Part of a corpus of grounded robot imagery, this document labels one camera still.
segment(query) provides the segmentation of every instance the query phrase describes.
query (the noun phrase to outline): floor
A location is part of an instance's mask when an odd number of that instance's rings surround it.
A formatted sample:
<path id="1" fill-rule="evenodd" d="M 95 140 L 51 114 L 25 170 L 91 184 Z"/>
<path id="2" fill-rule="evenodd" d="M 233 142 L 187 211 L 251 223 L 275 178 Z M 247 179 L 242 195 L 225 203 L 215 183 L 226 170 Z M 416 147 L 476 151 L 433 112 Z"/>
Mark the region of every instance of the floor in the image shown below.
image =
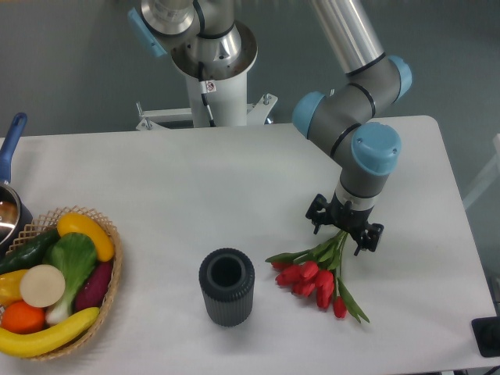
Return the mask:
<path id="1" fill-rule="evenodd" d="M 306 2 L 236 3 L 238 19 L 259 43 L 248 100 L 277 95 L 276 122 L 289 122 L 305 93 L 345 84 Z M 362 3 L 386 52 L 413 71 L 412 89 L 384 116 L 435 118 L 465 194 L 494 155 L 491 140 L 500 133 L 500 1 Z M 0 2 L 0 137 L 19 111 L 30 117 L 25 135 L 40 135 L 133 130 L 136 101 L 144 110 L 187 107 L 183 78 L 170 59 L 149 56 L 129 30 L 126 14 L 137 4 Z M 500 275 L 498 213 L 500 179 L 467 212 L 488 277 Z"/>

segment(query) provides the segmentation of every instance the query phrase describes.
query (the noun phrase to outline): black cylindrical vase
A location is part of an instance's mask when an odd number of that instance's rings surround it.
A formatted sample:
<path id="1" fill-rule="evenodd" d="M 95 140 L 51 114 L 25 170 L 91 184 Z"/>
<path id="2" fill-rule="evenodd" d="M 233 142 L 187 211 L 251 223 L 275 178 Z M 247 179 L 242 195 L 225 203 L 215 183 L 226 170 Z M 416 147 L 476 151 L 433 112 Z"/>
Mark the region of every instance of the black cylindrical vase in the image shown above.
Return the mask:
<path id="1" fill-rule="evenodd" d="M 199 270 L 206 311 L 217 324 L 233 327 L 252 311 L 255 270 L 250 259 L 234 248 L 210 253 Z"/>

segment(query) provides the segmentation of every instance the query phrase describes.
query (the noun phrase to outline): green cucumber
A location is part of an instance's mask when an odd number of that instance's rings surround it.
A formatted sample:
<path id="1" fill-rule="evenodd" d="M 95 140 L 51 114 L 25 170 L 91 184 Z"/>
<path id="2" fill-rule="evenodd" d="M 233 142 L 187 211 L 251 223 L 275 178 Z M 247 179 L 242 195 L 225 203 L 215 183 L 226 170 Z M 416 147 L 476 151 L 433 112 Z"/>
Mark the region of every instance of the green cucumber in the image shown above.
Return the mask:
<path id="1" fill-rule="evenodd" d="M 26 244 L 5 256 L 0 262 L 0 275 L 17 270 L 27 270 L 41 264 L 47 249 L 58 240 L 59 234 L 55 228 L 33 237 Z"/>

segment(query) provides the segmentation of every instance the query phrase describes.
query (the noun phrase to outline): yellow bell pepper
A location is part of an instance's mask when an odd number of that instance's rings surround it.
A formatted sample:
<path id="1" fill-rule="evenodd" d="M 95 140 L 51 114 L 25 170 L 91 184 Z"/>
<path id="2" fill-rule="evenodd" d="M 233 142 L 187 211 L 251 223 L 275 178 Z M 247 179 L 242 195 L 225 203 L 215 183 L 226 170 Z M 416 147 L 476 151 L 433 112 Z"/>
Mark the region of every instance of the yellow bell pepper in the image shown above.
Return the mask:
<path id="1" fill-rule="evenodd" d="M 81 213 L 68 212 L 57 222 L 59 236 L 68 233 L 86 234 L 94 242 L 99 262 L 108 262 L 115 255 L 115 248 L 108 234 L 93 219 Z"/>
<path id="2" fill-rule="evenodd" d="M 19 285 L 28 270 L 19 270 L 0 275 L 0 305 L 7 307 L 23 299 Z"/>

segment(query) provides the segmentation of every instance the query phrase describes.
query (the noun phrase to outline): blue joint cap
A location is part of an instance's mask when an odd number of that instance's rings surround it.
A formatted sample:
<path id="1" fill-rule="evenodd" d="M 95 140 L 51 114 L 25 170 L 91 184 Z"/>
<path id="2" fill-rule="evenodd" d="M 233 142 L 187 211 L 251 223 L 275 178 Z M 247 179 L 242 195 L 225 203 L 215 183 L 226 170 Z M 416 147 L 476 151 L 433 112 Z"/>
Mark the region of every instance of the blue joint cap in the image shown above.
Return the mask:
<path id="1" fill-rule="evenodd" d="M 132 28 L 136 38 L 141 44 L 155 57 L 166 55 L 165 49 L 158 43 L 156 38 L 151 34 L 148 27 L 145 25 L 141 16 L 135 8 L 132 8 L 128 14 L 128 23 Z"/>
<path id="2" fill-rule="evenodd" d="M 354 160 L 374 176 L 391 173 L 398 163 L 401 138 L 396 130 L 381 123 L 366 123 L 352 136 Z"/>
<path id="3" fill-rule="evenodd" d="M 412 87 L 413 76 L 412 71 L 409 68 L 408 64 L 403 61 L 401 57 L 398 56 L 389 56 L 389 60 L 391 60 L 396 68 L 399 70 L 399 78 L 401 80 L 401 88 L 399 89 L 399 96 L 396 100 L 399 100 L 408 90 Z"/>
<path id="4" fill-rule="evenodd" d="M 295 106 L 294 112 L 291 114 L 291 122 L 295 127 L 307 138 L 309 133 L 309 126 L 313 119 L 314 112 L 325 95 L 318 91 L 309 92 L 300 102 Z"/>

